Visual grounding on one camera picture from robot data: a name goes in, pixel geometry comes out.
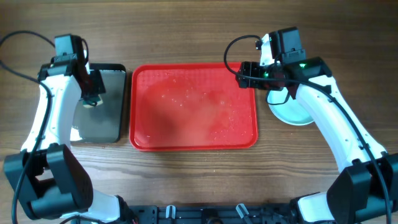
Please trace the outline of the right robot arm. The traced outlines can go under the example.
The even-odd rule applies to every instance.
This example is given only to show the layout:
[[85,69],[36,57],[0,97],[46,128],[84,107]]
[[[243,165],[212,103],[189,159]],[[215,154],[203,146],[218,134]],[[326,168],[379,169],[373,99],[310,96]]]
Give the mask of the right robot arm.
[[256,36],[258,62],[243,62],[241,88],[266,91],[266,103],[281,121],[315,123],[328,143],[338,177],[326,192],[292,199],[264,211],[263,222],[362,223],[397,211],[397,155],[389,154],[360,123],[322,58],[307,58],[296,27]]

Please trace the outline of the white plate with stain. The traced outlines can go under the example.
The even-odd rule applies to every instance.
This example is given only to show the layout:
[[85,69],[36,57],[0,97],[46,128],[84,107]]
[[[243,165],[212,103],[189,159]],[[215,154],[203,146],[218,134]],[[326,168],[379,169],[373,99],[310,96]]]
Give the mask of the white plate with stain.
[[314,122],[311,116],[279,116],[276,117],[282,122],[292,126],[306,126]]

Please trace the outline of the green yellow sponge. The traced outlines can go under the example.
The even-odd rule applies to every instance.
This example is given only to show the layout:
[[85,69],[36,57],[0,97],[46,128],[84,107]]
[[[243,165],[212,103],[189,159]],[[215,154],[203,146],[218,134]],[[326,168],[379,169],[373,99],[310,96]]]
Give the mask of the green yellow sponge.
[[83,100],[83,106],[85,108],[94,108],[94,107],[102,105],[102,104],[103,104],[103,100],[100,95],[85,98]]

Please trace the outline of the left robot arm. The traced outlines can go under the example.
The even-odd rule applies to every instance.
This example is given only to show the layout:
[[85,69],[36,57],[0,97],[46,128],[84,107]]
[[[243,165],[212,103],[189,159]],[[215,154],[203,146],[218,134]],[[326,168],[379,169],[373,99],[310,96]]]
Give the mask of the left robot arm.
[[136,223],[122,197],[93,188],[71,143],[119,140],[127,72],[115,63],[90,63],[85,39],[56,36],[55,55],[34,82],[40,98],[30,133],[17,154],[4,160],[12,206],[31,220],[62,223]]

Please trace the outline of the light blue top plate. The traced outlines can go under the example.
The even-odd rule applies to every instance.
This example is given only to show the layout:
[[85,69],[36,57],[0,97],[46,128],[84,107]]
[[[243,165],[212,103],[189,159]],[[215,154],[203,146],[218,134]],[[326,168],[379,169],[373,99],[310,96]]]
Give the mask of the light blue top plate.
[[269,90],[266,94],[266,103],[275,117],[276,115],[310,116],[304,107],[290,96],[286,88],[281,91]]

